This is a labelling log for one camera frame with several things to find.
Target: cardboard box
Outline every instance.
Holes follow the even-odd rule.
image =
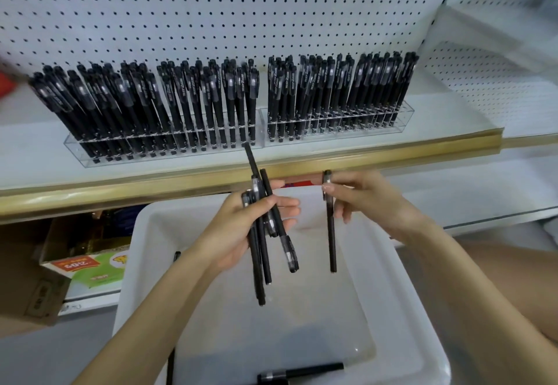
[[[0,337],[53,325],[70,280],[39,266],[33,254],[50,220],[0,225]]]
[[[88,227],[91,223],[81,215],[53,219],[42,248],[40,264],[89,288],[121,281],[131,237],[91,239],[88,240],[89,245],[97,251],[70,256],[68,243],[72,236],[76,232],[87,235],[87,231],[82,229]]]

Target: person's right hand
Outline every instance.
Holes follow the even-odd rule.
[[[361,211],[392,238],[402,241],[409,232],[431,222],[377,170],[334,172],[331,182],[322,188],[335,197],[334,217],[343,218],[345,223],[352,212]]]

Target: person's left hand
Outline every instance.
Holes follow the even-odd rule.
[[[284,181],[270,181],[273,190],[281,188],[284,184]],[[244,208],[241,194],[242,192],[233,192],[227,197],[194,244],[219,272],[238,263],[248,249],[246,236],[252,223],[268,212],[273,205],[277,204],[279,207],[286,231],[296,224],[296,219],[292,218],[300,214],[300,201],[296,198],[273,195]]]

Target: red label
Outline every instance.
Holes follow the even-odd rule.
[[[95,259],[88,255],[66,259],[60,262],[52,262],[52,264],[66,272],[75,272],[76,270],[85,269],[86,267],[95,267],[101,265]]]

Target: person's right arm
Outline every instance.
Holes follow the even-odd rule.
[[[558,384],[558,349],[506,300],[443,228],[378,171],[335,172],[332,182],[323,187],[336,198],[336,217],[349,222],[353,211],[361,211],[417,255],[489,383]]]

